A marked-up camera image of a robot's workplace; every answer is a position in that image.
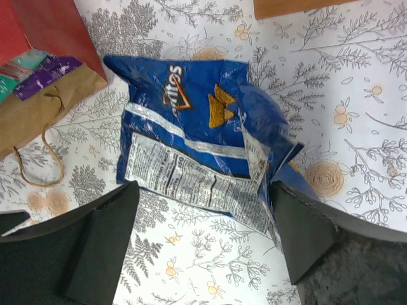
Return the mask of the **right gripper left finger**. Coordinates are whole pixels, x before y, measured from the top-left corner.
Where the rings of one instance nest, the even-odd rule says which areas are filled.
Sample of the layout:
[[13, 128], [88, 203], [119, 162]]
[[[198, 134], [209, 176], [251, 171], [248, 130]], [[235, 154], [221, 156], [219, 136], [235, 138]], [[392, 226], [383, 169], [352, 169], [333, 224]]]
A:
[[1, 221], [1, 304], [112, 304], [139, 204], [128, 182], [100, 198], [11, 232]]

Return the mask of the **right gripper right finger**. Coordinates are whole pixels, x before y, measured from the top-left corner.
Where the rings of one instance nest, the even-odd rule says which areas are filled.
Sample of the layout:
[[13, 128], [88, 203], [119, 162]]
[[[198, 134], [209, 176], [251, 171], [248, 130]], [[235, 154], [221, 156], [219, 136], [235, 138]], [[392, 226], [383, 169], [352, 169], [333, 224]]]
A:
[[302, 304], [406, 304], [406, 233], [271, 183], [272, 212]]

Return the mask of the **blue chips bag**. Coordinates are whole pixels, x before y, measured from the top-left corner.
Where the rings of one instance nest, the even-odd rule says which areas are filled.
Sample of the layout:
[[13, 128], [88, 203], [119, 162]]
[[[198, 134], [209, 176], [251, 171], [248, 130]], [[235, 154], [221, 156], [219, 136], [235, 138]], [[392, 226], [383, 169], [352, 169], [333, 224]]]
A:
[[121, 116], [119, 184], [231, 215], [276, 232], [270, 184], [314, 197], [291, 164], [303, 144], [289, 137], [279, 105], [233, 60], [155, 60], [107, 55], [128, 85]]

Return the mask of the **purple snack packet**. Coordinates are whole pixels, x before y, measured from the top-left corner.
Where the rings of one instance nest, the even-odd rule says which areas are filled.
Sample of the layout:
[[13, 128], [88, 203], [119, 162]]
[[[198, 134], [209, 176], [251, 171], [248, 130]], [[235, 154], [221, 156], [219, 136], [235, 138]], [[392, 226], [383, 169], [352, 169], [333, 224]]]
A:
[[82, 65], [76, 57], [48, 55], [39, 67], [12, 91], [24, 101]]

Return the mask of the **green white snack packet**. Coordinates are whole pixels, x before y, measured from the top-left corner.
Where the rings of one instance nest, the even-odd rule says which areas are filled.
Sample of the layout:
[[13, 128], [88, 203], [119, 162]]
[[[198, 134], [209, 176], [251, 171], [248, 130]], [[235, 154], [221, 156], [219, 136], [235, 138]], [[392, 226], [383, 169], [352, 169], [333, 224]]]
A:
[[31, 49], [1, 65], [1, 102], [39, 67], [47, 55], [44, 51]]

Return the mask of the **red paper bag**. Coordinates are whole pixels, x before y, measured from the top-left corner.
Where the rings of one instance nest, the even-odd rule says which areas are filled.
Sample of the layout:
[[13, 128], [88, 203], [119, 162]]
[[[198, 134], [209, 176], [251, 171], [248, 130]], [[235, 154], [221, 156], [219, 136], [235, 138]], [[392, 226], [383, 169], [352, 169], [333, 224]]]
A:
[[1, 157], [107, 86], [74, 1], [1, 1]]

